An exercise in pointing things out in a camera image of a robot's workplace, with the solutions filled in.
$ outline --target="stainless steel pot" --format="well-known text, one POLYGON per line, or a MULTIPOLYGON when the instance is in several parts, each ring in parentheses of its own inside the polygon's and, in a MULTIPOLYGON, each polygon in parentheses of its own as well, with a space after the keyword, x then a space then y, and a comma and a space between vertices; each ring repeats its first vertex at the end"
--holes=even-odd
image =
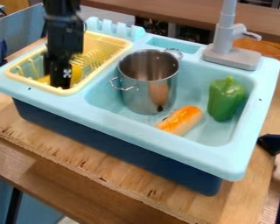
POLYGON ((133 52, 120 61, 121 77, 112 78, 110 84, 122 91, 123 101, 131 110, 139 114, 156 114, 175 102, 182 57, 182 52, 175 48, 133 52), (178 58, 170 51, 176 52, 178 58))

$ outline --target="green bell pepper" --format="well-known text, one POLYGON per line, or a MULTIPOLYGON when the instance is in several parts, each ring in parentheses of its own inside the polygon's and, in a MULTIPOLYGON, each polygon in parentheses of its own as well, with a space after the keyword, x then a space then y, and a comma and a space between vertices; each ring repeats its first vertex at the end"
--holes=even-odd
POLYGON ((245 95, 245 88, 231 75, 225 80, 214 80, 210 86, 207 112, 218 122, 231 119, 245 95))

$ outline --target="gray faucet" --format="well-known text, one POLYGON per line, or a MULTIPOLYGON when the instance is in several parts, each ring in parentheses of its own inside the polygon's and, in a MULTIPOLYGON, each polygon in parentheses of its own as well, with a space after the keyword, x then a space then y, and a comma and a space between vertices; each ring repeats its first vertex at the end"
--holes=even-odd
POLYGON ((262 55, 259 52, 233 47, 236 39, 262 39, 261 36, 248 32, 244 24, 234 24, 236 4, 236 0, 224 0, 213 44, 206 48, 202 57, 204 60, 230 67, 256 70, 262 55))

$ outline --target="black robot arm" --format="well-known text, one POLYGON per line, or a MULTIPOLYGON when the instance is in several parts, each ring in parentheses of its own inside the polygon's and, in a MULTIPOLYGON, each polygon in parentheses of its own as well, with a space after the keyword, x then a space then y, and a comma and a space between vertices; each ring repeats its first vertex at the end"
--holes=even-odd
POLYGON ((80 0, 44 0, 47 29, 45 74, 50 74, 51 86, 70 88, 73 54, 83 52, 84 23, 76 14, 80 0))

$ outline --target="yellow dish rack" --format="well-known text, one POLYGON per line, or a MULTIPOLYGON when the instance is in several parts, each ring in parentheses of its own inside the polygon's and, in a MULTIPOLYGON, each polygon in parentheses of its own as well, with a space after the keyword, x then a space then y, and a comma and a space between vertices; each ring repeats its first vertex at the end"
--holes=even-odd
POLYGON ((127 39, 86 31, 84 34, 84 53, 76 54, 71 59, 73 75, 69 89, 50 86, 50 77, 49 75, 45 76, 43 67, 45 46, 23 57, 17 63, 8 66, 5 74, 9 78, 42 88, 56 95, 72 95, 80 91, 102 69, 130 47, 131 42, 127 39))

